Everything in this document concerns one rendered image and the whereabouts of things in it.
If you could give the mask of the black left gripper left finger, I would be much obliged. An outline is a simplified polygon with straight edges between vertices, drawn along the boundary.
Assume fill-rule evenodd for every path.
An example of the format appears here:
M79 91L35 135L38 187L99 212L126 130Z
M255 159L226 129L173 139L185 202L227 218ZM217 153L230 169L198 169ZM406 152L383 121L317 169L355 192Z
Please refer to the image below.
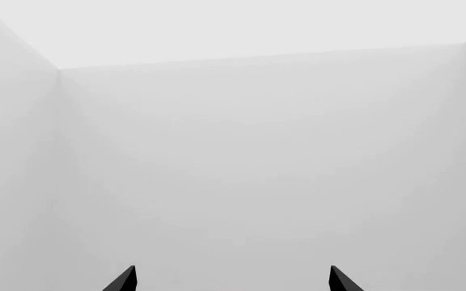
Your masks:
M128 267L102 291L136 291L138 285L136 268Z

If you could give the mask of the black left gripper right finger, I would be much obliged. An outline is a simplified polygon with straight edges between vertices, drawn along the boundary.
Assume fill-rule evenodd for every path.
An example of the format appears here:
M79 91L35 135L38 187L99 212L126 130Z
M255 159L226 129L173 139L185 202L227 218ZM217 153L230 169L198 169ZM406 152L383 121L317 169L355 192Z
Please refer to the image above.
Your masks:
M328 285L330 291L364 291L337 266L333 265L330 268Z

